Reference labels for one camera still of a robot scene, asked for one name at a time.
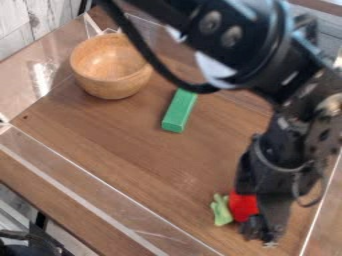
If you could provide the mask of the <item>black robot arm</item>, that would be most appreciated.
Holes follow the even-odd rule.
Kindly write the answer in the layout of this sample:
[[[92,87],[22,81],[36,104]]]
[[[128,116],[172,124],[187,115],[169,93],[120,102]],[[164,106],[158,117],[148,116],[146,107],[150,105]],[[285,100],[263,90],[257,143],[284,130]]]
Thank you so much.
[[[317,20],[287,0],[126,0],[195,52],[204,83],[166,68],[114,0],[97,0],[160,76],[209,94],[247,90],[273,108],[267,130],[240,156],[229,211],[245,239],[273,243],[289,208],[327,187],[328,160],[342,149],[342,69],[317,46]]]

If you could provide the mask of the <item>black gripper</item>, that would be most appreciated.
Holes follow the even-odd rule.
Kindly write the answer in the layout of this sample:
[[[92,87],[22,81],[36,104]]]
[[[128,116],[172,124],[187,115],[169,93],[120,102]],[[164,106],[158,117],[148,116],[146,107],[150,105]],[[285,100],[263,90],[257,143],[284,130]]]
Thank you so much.
[[[264,133],[252,137],[233,183],[237,194],[257,195],[259,213],[239,228],[245,241],[276,243],[285,233],[292,200],[317,182],[325,188],[327,159],[336,153],[340,134],[342,114],[316,113],[301,121],[276,113]]]

